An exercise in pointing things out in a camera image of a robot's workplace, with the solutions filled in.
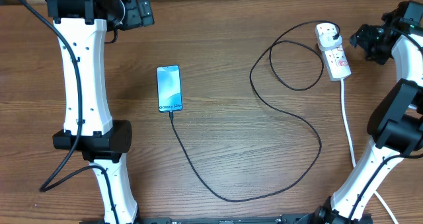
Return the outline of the blue Galaxy smartphone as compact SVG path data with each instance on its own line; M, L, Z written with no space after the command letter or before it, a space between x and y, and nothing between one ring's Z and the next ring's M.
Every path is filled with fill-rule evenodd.
M183 109L180 67L168 65L157 68L157 96L160 112Z

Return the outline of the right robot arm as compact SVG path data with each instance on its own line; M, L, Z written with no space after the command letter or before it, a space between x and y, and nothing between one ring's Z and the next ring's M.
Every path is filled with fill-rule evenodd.
M300 223L372 223L363 214L369 199L397 164L417 158L422 148L422 119L406 114L408 108L422 113L422 4L400 2L381 19L380 26L361 25L349 41L368 61L383 65L394 59L397 83L373 111L371 138L348 179Z

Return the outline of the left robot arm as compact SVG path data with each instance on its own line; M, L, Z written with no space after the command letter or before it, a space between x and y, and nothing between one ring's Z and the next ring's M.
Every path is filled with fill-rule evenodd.
M104 204L101 223L141 223L130 187L132 125L112 118L104 75L106 34L154 23L150 0L45 0L59 32L66 112L56 149L81 152Z

